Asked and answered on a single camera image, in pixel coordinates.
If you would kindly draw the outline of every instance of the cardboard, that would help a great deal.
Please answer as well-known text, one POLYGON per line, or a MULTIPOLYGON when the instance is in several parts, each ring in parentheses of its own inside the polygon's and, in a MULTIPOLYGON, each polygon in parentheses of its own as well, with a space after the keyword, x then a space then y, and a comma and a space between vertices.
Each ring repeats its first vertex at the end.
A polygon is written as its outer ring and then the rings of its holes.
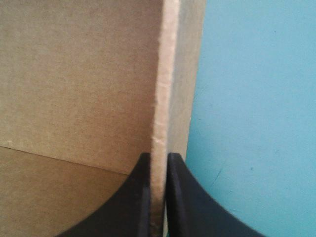
POLYGON ((0 1, 0 146, 128 174, 151 150, 160 5, 0 1))
POLYGON ((204 0, 164 1, 151 164, 154 237, 163 224, 167 154, 186 155, 204 9, 204 0))
POLYGON ((81 221, 126 175, 0 148, 0 237, 52 237, 81 221))
POLYGON ((166 156, 186 152, 204 4, 0 1, 0 236, 70 227, 150 150, 161 234, 166 156), (82 192, 91 203, 81 209, 82 192))

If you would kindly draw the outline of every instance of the cardboard box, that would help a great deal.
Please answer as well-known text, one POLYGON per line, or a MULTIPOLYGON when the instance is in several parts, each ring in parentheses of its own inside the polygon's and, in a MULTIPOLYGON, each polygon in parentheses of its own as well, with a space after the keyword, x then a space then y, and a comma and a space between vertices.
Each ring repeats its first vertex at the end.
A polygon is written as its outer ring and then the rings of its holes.
POLYGON ((166 154, 186 152, 204 4, 0 1, 0 236, 69 228, 150 151, 159 234, 166 154))

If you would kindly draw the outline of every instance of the corrugated cardboard edge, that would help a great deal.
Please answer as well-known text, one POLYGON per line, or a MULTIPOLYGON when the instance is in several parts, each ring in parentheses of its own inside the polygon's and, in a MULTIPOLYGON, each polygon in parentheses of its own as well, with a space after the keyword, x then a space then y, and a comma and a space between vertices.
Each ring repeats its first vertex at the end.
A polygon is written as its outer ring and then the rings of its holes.
POLYGON ((179 0, 165 0, 162 10, 156 107, 151 157, 151 233, 161 235, 166 178, 169 105, 177 42, 179 0))
POLYGON ((165 0, 160 32, 151 161, 151 232, 163 226, 166 157, 185 157, 205 0, 165 0))

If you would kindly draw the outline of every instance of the blue wall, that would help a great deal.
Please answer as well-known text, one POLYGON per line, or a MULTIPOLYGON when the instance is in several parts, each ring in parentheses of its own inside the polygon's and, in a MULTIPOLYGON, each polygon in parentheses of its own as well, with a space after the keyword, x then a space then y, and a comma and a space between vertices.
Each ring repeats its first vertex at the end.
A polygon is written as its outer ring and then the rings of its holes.
POLYGON ((267 236, 316 236, 316 1, 208 1, 187 164, 267 236))

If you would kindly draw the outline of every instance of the curved black edge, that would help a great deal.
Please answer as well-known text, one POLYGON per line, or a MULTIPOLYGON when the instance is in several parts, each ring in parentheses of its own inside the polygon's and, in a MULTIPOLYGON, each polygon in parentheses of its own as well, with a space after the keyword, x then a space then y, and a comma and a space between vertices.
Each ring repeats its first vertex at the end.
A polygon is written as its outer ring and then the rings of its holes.
POLYGON ((166 203, 170 237, 263 236, 208 195, 175 153, 168 155, 166 203))
POLYGON ((99 209, 57 237, 149 237, 150 154, 143 153, 120 189, 99 209))

